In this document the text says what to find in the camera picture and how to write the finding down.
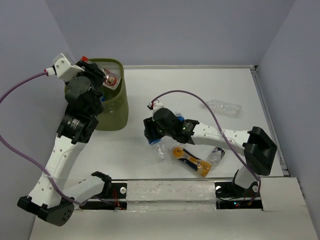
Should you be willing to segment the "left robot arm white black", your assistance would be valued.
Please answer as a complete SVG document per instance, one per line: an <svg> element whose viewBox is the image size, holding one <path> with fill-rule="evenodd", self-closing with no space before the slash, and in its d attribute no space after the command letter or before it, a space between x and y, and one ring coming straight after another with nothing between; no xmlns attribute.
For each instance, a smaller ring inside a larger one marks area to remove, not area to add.
<svg viewBox="0 0 320 240"><path fill-rule="evenodd" d="M93 131L97 116L104 110L100 90L106 74L92 61L82 58L66 71L65 99L67 108L58 126L49 160L33 190L19 198L17 206L43 221L61 227L92 197L110 194L112 179L96 171L77 185L65 189L70 172Z"/></svg>

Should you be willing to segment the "clear plastic bottle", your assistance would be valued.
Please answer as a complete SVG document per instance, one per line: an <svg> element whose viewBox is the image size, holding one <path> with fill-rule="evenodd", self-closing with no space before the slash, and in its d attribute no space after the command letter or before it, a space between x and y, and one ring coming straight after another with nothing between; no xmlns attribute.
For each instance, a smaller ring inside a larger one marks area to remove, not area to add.
<svg viewBox="0 0 320 240"><path fill-rule="evenodd" d="M209 100L206 104L214 113L237 118L242 113L242 106L220 100Z"/></svg>

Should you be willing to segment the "red cap small bottle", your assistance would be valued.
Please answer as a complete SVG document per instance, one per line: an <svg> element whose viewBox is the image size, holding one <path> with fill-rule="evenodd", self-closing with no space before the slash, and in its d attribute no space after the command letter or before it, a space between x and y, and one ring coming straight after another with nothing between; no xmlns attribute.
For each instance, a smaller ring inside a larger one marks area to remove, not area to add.
<svg viewBox="0 0 320 240"><path fill-rule="evenodd" d="M124 73L123 65L112 58L88 58L82 56L81 60L86 63L96 63L99 69L104 73L105 78L103 86L115 91L121 88Z"/></svg>

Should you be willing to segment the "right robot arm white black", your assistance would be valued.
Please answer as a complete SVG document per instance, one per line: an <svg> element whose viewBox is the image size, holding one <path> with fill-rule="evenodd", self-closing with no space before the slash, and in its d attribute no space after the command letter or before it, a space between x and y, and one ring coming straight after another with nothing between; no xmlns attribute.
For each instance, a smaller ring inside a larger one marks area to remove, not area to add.
<svg viewBox="0 0 320 240"><path fill-rule="evenodd" d="M231 150L242 163L230 183L235 196L250 191L259 196L261 177L269 176L277 152L277 146L260 127L251 130L229 130L213 127L197 120L179 120L167 108L160 108L144 119L144 136L148 142L170 137L180 144L205 145Z"/></svg>

